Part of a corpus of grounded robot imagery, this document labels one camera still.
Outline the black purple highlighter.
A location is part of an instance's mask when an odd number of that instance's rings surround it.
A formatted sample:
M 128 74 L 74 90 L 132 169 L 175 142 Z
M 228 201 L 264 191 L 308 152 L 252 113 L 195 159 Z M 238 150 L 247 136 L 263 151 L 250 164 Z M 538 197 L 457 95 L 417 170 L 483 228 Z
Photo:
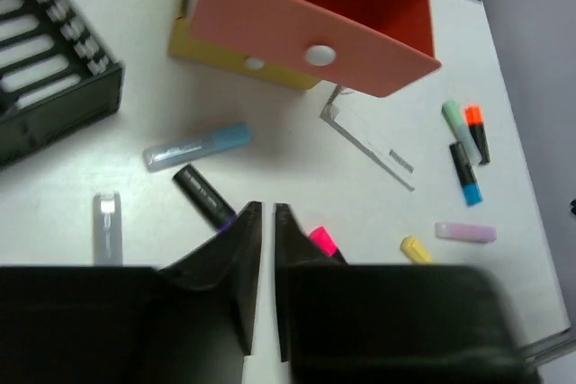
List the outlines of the black purple highlighter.
M 236 211 L 192 165 L 176 172 L 173 181 L 215 230 L 222 231 L 236 219 Z

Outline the coral top drawer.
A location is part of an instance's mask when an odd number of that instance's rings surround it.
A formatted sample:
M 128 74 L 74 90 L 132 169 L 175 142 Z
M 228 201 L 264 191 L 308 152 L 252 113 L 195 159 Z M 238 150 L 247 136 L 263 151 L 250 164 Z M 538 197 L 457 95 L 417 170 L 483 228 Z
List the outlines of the coral top drawer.
M 436 71 L 430 0 L 190 0 L 201 40 L 375 97 Z

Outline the black pink highlighter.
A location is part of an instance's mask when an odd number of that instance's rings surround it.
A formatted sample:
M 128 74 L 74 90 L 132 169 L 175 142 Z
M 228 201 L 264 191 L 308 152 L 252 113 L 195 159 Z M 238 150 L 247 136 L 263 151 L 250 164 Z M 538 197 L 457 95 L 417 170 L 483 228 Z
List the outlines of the black pink highlighter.
M 347 265 L 347 259 L 325 227 L 314 228 L 308 238 L 331 262 Z

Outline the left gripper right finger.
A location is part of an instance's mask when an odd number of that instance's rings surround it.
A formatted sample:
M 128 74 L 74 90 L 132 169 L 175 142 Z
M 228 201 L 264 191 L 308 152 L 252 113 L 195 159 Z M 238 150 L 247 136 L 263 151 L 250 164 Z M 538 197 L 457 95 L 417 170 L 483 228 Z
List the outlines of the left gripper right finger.
M 303 231 L 289 204 L 274 206 L 274 292 L 281 362 L 289 360 L 289 318 L 287 271 L 305 264 L 342 264 L 345 257 L 338 248 L 326 252 Z

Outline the black orange highlighter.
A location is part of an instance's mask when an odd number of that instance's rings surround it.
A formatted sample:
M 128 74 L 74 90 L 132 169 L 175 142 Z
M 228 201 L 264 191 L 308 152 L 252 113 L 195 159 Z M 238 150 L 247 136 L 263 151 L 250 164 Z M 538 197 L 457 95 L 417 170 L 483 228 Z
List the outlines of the black orange highlighter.
M 464 109 L 464 114 L 469 131 L 481 155 L 480 165 L 487 165 L 491 157 L 481 107 L 478 104 L 468 105 Z

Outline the black blue highlighter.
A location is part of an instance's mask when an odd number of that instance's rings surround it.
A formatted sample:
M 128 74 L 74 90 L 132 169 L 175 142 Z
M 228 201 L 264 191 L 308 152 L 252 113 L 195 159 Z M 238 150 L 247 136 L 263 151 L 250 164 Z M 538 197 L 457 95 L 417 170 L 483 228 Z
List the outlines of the black blue highlighter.
M 452 143 L 449 150 L 466 205 L 472 207 L 481 203 L 482 194 L 462 143 L 460 141 Z

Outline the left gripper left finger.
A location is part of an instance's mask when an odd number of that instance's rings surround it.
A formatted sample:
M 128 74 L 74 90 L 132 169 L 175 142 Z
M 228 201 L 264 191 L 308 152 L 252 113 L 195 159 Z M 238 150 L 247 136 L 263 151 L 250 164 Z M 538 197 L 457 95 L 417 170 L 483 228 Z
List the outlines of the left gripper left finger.
M 194 295 L 220 291 L 242 352 L 252 353 L 262 251 L 260 201 L 251 201 L 230 224 L 191 253 L 159 270 Z

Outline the green pastel highlighter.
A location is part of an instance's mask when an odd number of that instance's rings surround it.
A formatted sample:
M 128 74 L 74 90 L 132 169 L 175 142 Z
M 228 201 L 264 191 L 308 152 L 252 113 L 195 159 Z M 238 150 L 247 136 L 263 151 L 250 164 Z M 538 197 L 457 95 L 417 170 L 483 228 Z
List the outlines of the green pastel highlighter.
M 460 112 L 459 106 L 455 101 L 449 100 L 442 104 L 441 112 L 455 138 L 463 145 L 465 154 L 472 165 L 478 165 L 482 156 L 473 140 L 467 123 Z

